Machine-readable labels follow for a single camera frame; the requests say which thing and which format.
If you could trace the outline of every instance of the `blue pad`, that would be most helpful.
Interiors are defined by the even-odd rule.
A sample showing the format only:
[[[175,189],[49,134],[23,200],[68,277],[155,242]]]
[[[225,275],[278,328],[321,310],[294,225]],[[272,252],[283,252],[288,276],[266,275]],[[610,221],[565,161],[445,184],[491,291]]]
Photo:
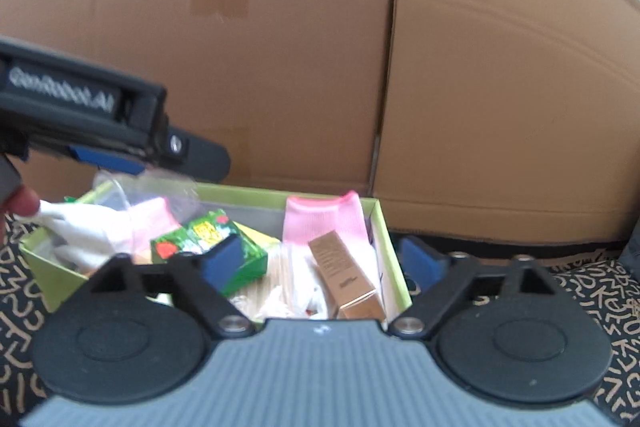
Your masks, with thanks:
[[[400,240],[400,263],[420,291],[427,291],[443,279],[449,269],[449,256],[441,254],[417,237]]]
[[[204,280],[221,292],[244,264],[242,237],[234,233],[198,258]]]
[[[69,149],[75,153],[76,159],[79,162],[89,163],[102,169],[124,172],[125,174],[132,174],[134,176],[137,176],[145,170],[145,166],[142,165],[142,163],[123,158],[122,156],[107,154],[80,146],[69,146]]]

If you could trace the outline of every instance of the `open box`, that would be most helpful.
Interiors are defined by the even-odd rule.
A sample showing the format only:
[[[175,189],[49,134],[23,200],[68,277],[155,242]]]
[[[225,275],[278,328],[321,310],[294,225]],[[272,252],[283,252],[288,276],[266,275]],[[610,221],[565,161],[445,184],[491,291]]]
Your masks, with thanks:
[[[162,195],[162,180],[158,180],[156,195]],[[222,208],[228,216],[259,232],[282,238],[284,210],[287,197],[292,192],[278,192],[258,188],[229,187],[225,185],[195,184],[195,190],[202,205],[202,213],[213,208]],[[104,204],[112,190],[111,182],[106,182],[96,190],[84,195],[81,203]],[[329,198],[313,194],[300,194],[309,198]],[[411,304],[398,258],[389,238],[380,202],[371,198],[360,198],[369,230],[369,239],[378,256],[378,267],[382,286],[382,297],[387,319],[393,319]],[[28,235],[20,244],[34,278],[44,295],[49,311],[55,311],[60,304],[75,292],[86,277],[66,269],[52,261],[50,252],[56,237],[46,229],[38,229]]]

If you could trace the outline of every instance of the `human hand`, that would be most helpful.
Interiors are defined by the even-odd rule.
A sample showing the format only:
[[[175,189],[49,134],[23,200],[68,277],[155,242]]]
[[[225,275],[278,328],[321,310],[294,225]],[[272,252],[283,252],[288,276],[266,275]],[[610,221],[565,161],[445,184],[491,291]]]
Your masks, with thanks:
[[[33,216],[40,208],[40,198],[33,189],[24,185],[1,206],[2,215],[5,213],[18,214],[19,216]],[[4,239],[4,226],[0,227],[0,239]]]

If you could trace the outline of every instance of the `gray gripper base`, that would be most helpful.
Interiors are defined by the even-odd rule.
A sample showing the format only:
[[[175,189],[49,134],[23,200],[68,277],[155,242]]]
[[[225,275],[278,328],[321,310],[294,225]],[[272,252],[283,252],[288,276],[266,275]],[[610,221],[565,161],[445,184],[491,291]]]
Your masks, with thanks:
[[[517,410],[453,384],[420,343],[374,322],[271,321],[225,341],[188,383],[145,403],[53,397],[25,427],[614,427],[590,401]]]

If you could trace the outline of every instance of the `large cardboard box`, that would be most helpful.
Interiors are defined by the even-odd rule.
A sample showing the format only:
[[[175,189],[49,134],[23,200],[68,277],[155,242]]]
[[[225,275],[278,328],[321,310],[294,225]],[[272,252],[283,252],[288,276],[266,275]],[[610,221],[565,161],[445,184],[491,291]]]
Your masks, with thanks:
[[[366,192],[390,0],[0,0],[0,32],[169,89],[168,112],[223,143],[237,185]],[[59,198],[70,162],[27,181]],[[89,188],[78,169],[65,191]]]
[[[392,229],[628,237],[639,0],[396,0],[374,194]]]

